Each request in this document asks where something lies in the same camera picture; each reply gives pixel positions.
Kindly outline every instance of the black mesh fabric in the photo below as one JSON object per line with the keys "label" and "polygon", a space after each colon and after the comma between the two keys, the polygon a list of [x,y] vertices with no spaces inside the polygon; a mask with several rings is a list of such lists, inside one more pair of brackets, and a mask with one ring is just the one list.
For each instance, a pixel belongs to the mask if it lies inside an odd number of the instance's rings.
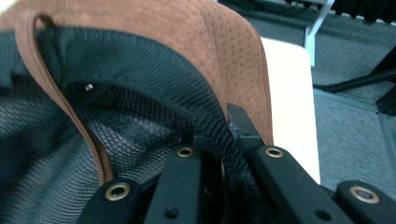
{"label": "black mesh fabric", "polygon": [[[73,223],[97,189],[96,167],[69,118],[30,78],[14,38],[0,34],[0,221]],[[235,218],[262,221],[260,193],[219,103],[186,59],[120,32],[57,28],[39,32],[37,42],[117,176],[145,183],[161,172],[169,148],[194,129],[224,162]]]}

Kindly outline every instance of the gray carpet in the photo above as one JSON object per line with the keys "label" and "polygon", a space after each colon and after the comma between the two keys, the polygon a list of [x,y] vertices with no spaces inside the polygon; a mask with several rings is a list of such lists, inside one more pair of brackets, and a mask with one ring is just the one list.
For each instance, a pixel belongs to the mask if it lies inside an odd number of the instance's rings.
{"label": "gray carpet", "polygon": [[[315,10],[274,4],[265,5],[265,12],[228,7],[247,18],[260,35],[300,46],[304,45],[305,27],[318,15]],[[327,85],[370,74],[396,46],[395,37],[393,25],[329,16],[317,34],[313,82]],[[323,186],[335,190],[343,180],[359,179],[396,200],[396,148],[387,141],[396,139],[396,126],[391,126],[396,118],[381,119],[375,106],[392,86],[382,82],[315,96]]]}

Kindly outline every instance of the brown leather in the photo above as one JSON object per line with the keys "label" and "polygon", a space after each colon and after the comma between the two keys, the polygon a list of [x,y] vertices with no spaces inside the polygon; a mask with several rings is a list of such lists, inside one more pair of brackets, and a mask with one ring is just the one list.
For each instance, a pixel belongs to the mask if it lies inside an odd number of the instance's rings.
{"label": "brown leather", "polygon": [[35,41],[35,22],[42,20],[47,25],[54,25],[49,16],[40,11],[27,10],[16,22],[15,36],[21,57],[32,77],[52,100],[70,117],[87,141],[99,172],[99,185],[113,179],[113,170],[107,152],[97,136],[78,117],[73,107],[56,86],[47,66],[39,53]]}
{"label": "brown leather", "polygon": [[0,16],[12,30],[25,9],[45,10],[60,26],[123,31],[165,44],[189,60],[219,99],[241,105],[273,144],[271,100],[260,37],[237,13],[212,0],[20,0]]}

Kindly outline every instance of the brown cord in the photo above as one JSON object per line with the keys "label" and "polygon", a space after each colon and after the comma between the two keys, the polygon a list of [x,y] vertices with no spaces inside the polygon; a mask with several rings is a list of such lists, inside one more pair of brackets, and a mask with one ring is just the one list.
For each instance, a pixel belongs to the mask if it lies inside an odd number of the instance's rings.
{"label": "brown cord", "polygon": [[15,27],[17,46],[21,57],[37,84],[70,117],[90,146],[99,173],[99,185],[113,179],[113,170],[105,147],[98,137],[78,117],[73,107],[56,86],[45,65],[35,39],[37,19],[46,25],[54,25],[52,19],[40,11],[26,11],[21,14]]}

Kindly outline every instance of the leather strap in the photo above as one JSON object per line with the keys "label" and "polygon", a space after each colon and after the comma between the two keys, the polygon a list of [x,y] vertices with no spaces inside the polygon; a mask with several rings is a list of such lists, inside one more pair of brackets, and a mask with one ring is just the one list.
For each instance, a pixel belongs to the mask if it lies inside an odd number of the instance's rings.
{"label": "leather strap", "polygon": [[52,19],[43,12],[27,11],[21,14],[15,27],[17,46],[21,57],[32,77],[47,95],[70,117],[90,146],[93,158],[99,172],[99,185],[113,179],[113,170],[105,147],[98,137],[78,117],[73,107],[56,86],[45,65],[35,39],[35,24],[37,19],[46,25],[54,25]]}

